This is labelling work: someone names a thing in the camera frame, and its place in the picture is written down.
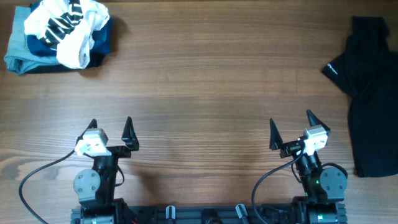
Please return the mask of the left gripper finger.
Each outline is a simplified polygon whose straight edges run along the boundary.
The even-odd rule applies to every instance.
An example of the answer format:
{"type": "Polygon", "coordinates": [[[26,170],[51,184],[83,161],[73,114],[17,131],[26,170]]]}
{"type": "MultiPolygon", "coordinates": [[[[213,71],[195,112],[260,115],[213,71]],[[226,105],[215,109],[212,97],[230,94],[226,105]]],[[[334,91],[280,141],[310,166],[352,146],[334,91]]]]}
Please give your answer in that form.
{"type": "Polygon", "coordinates": [[[80,136],[77,137],[76,143],[78,143],[79,140],[82,140],[82,139],[83,139],[83,135],[85,134],[85,132],[86,132],[87,130],[93,129],[93,128],[97,128],[97,127],[98,127],[98,125],[97,125],[97,120],[96,120],[96,119],[92,119],[91,122],[90,122],[90,124],[87,126],[87,128],[81,133],[80,136]]]}
{"type": "Polygon", "coordinates": [[[121,140],[125,142],[126,147],[128,147],[131,151],[139,150],[139,141],[134,130],[132,118],[130,116],[127,117],[121,140]]]}

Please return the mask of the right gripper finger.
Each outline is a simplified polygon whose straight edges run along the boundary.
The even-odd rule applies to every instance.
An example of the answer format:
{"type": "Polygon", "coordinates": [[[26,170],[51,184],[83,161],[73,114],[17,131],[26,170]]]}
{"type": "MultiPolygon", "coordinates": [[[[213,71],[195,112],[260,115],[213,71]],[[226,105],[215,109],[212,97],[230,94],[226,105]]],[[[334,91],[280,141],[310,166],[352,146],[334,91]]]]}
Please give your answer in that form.
{"type": "Polygon", "coordinates": [[[325,129],[326,132],[331,131],[331,129],[325,123],[323,123],[321,120],[319,120],[311,110],[306,110],[306,114],[307,114],[308,122],[311,127],[321,125],[325,129]]]}
{"type": "Polygon", "coordinates": [[[282,147],[283,140],[282,140],[282,137],[280,136],[279,130],[277,129],[277,126],[276,126],[274,120],[271,118],[269,120],[269,122],[270,122],[269,149],[272,151],[275,151],[282,147]]]}

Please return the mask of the black polo shirt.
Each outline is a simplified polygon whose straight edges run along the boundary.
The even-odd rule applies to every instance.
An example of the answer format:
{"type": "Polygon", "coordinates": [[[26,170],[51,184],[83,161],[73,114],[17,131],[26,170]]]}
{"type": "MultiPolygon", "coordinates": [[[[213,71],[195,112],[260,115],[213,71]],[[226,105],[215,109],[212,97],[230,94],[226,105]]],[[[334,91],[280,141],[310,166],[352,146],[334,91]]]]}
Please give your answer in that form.
{"type": "Polygon", "coordinates": [[[352,18],[344,52],[322,68],[351,98],[348,127],[358,177],[397,174],[397,52],[383,17],[352,18]]]}

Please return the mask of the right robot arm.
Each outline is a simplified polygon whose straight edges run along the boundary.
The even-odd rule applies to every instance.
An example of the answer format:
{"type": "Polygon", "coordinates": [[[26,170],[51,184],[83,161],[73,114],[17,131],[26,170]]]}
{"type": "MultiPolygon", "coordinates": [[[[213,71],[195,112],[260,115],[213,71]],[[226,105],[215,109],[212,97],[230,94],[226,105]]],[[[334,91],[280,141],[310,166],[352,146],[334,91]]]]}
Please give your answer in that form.
{"type": "Polygon", "coordinates": [[[322,164],[317,152],[327,145],[331,129],[311,110],[306,111],[309,127],[294,141],[285,142],[273,119],[270,120],[270,146],[279,150],[280,157],[291,157],[290,167],[302,184],[304,196],[274,208],[265,208],[275,223],[344,223],[347,221],[344,206],[348,173],[334,163],[322,164]]]}

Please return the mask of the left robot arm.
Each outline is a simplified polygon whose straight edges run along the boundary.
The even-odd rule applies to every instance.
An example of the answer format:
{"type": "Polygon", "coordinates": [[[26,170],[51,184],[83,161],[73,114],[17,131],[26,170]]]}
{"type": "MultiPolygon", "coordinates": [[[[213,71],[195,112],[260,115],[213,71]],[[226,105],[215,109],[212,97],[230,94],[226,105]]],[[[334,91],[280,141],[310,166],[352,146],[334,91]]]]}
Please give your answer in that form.
{"type": "Polygon", "coordinates": [[[131,117],[127,117],[121,140],[122,146],[107,146],[108,137],[95,119],[77,138],[74,151],[92,158],[93,166],[79,172],[73,181],[81,208],[79,216],[71,218],[72,223],[139,222],[124,199],[114,197],[115,188],[121,185],[116,182],[117,173],[121,172],[118,161],[139,150],[131,117]]]}

